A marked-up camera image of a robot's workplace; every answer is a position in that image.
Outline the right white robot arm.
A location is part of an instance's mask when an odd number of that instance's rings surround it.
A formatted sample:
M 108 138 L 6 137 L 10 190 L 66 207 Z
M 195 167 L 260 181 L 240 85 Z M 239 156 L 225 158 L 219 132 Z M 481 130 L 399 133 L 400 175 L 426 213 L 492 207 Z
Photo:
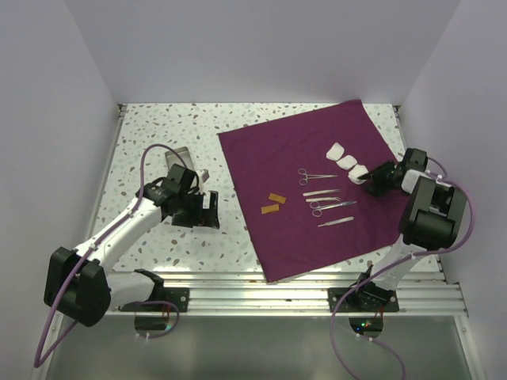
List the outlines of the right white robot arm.
M 422 257 L 451 248 L 458 237 L 467 197 L 463 190 L 444 182 L 444 174 L 428 170 L 428 162 L 425 151 L 409 148 L 400 162 L 387 161 L 358 177 L 374 196 L 395 189 L 409 196 L 397 241 L 381 261 L 360 275 L 346 298 L 360 310 L 388 304 L 399 282 Z

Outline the straight silver tweezers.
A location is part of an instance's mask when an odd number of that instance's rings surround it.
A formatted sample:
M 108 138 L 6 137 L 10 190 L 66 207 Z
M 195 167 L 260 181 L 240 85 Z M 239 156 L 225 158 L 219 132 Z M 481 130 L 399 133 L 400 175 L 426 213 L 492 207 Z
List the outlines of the straight silver tweezers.
M 336 219 L 336 220 L 329 221 L 329 222 L 324 222 L 322 224 L 319 224 L 318 227 L 335 226 L 335 225 L 342 224 L 342 223 L 345 223 L 345 222 L 351 222 L 353 220 L 354 220 L 354 217 L 353 216 L 349 216 L 349 217 L 340 218 L 340 219 Z

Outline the white gauze pad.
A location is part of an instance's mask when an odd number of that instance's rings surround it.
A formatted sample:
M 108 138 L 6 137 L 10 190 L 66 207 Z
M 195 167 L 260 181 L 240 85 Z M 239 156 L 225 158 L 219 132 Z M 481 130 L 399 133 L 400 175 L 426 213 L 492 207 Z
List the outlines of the white gauze pad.
M 331 148 L 326 152 L 326 158 L 333 162 L 341 159 L 345 152 L 345 148 L 338 142 L 335 142 Z
M 349 170 L 348 178 L 354 184 L 363 184 L 365 180 L 360 179 L 360 177 L 365 174 L 368 174 L 368 168 L 364 165 L 357 164 L 352 169 Z
M 336 164 L 339 168 L 349 171 L 357 164 L 357 160 L 352 155 L 348 154 L 336 161 Z

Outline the orange bandage strip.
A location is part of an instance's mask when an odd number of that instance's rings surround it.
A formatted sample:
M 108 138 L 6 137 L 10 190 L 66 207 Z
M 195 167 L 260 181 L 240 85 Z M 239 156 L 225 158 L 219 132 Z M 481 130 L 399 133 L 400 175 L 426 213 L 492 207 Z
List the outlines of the orange bandage strip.
M 261 213 L 263 215 L 265 215 L 265 214 L 269 214 L 269 213 L 273 213 L 273 212 L 278 212 L 279 210 L 280 210 L 280 206 L 278 204 L 272 204 L 272 205 L 262 207 Z
M 285 202 L 286 202 L 286 198 L 285 197 L 279 196 L 279 195 L 274 194 L 274 193 L 270 193 L 269 194 L 269 200 L 271 200 L 273 202 L 281 203 L 281 204 L 285 204 Z

